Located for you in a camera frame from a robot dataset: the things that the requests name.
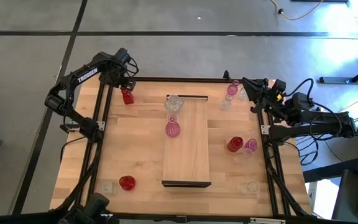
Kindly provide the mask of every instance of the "glass vase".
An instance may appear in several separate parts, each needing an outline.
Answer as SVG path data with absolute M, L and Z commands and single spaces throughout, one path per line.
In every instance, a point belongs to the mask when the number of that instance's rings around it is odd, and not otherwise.
M 177 117 L 171 115 L 168 117 L 168 124 L 165 127 L 165 133 L 171 138 L 176 137 L 180 133 L 180 126 L 177 122 Z
M 226 95 L 224 100 L 222 100 L 222 102 L 221 102 L 221 109 L 224 111 L 227 111 L 228 109 L 230 109 L 232 100 L 233 100 L 233 96 Z
M 183 106 L 183 100 L 181 100 L 178 95 L 171 94 L 164 103 L 164 106 L 169 113 L 177 113 Z
M 248 100 L 248 95 L 247 95 L 246 89 L 244 89 L 244 87 L 241 88 L 241 90 L 240 90 L 239 99 L 240 100 Z
M 239 91 L 239 80 L 234 80 L 232 84 L 227 88 L 228 95 L 234 96 Z

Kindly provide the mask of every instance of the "pink glass bottle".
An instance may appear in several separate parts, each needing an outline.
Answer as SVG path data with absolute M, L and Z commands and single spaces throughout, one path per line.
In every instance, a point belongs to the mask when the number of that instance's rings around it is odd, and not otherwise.
M 234 96 L 239 91 L 239 85 L 240 82 L 238 80 L 234 80 L 227 88 L 228 95 Z
M 165 127 L 165 132 L 171 138 L 176 137 L 180 133 L 180 126 L 177 122 L 177 117 L 171 115 L 168 117 L 168 124 Z

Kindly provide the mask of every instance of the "wooden tray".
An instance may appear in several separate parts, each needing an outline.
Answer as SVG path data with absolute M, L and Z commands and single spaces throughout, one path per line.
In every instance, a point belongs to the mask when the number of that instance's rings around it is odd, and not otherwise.
M 181 96 L 175 115 L 180 134 L 165 135 L 162 184 L 164 187 L 207 187 L 209 181 L 207 97 Z

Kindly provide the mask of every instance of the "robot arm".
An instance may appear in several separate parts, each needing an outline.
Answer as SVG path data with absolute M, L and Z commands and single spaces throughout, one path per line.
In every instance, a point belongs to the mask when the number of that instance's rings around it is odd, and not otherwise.
M 80 127 L 80 133 L 87 137 L 91 142 L 98 142 L 101 140 L 101 132 L 96 121 L 91 118 L 84 118 L 82 115 L 74 110 L 74 90 L 81 83 L 87 81 L 94 75 L 101 73 L 99 80 L 105 82 L 113 87 L 125 88 L 132 91 L 135 87 L 135 81 L 130 77 L 136 75 L 139 71 L 136 62 L 131 63 L 131 56 L 127 50 L 121 48 L 115 55 L 109 55 L 100 52 L 95 55 L 92 61 L 80 69 L 71 72 L 69 75 L 62 77 L 58 83 L 49 91 L 45 99 L 45 106 L 52 109 L 59 115 L 71 118 L 77 122 Z M 135 71 L 132 72 L 127 69 L 127 64 L 134 67 Z M 60 96 L 59 93 L 65 90 L 65 98 Z M 62 129 L 68 132 L 68 129 L 62 126 Z
M 285 82 L 276 80 L 269 88 L 269 81 L 249 80 L 242 78 L 242 84 L 250 101 L 255 103 L 251 112 L 258 113 L 262 109 L 274 117 L 275 123 L 285 121 L 285 126 L 271 126 L 268 129 L 269 140 L 272 144 L 282 145 L 288 138 L 307 135 L 332 134 L 335 137 L 352 138 L 356 133 L 356 126 L 348 112 L 331 113 L 310 111 L 317 103 L 313 102 L 308 94 L 291 93 L 292 98 L 284 101 Z

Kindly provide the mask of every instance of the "pink vase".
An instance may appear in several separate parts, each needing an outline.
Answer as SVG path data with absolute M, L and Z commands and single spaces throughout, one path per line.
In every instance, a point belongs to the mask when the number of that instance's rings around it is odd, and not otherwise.
M 258 144 L 257 144 L 255 139 L 250 139 L 244 144 L 244 148 L 245 149 L 250 149 L 253 152 L 255 152 L 256 149 L 258 148 Z
M 234 96 L 239 91 L 240 82 L 238 80 L 234 80 L 232 84 L 227 88 L 228 95 Z
M 177 122 L 177 117 L 171 115 L 168 117 L 168 124 L 165 127 L 165 133 L 171 138 L 176 137 L 180 133 L 180 126 Z

